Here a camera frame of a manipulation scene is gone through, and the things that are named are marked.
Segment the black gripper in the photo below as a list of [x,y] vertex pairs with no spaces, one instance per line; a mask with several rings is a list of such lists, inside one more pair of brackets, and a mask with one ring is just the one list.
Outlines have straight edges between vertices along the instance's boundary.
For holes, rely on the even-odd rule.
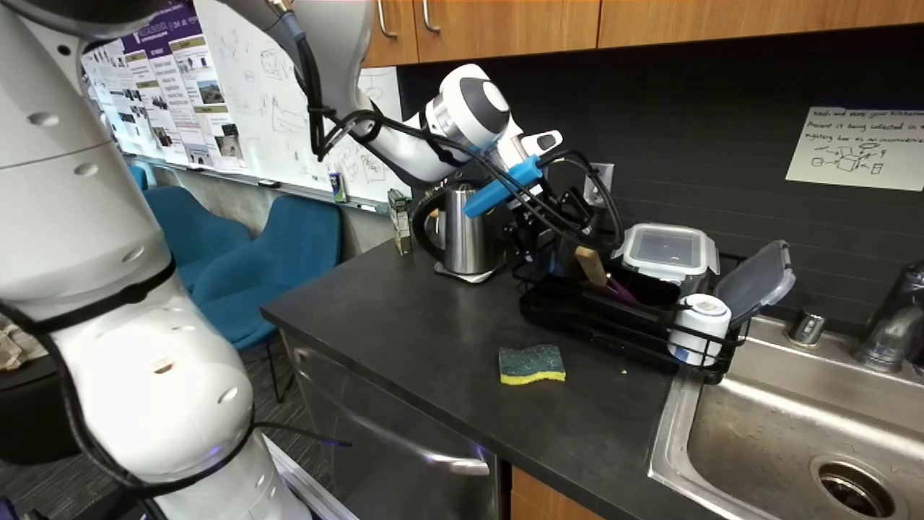
[[[588,158],[581,152],[550,152],[536,163],[543,174],[559,164],[573,168],[582,178],[592,174]],[[510,225],[505,229],[505,233],[518,254],[539,254],[555,241],[596,246],[596,238],[592,230],[592,206],[586,206],[573,189],[555,194],[547,178],[543,178],[507,199],[505,207],[510,215]]]

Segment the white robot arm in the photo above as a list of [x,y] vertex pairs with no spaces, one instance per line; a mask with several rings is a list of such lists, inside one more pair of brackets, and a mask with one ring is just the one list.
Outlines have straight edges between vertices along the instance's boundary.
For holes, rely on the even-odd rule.
[[[368,0],[221,0],[295,63],[312,150],[352,135],[399,178],[436,186],[471,158],[495,178],[467,212],[527,194],[557,129],[526,134],[482,67],[449,70],[409,118],[360,90]],[[78,447],[165,520],[308,520],[254,424],[234,346],[176,281],[64,47],[121,38],[169,0],[0,0],[0,306],[58,365]]]

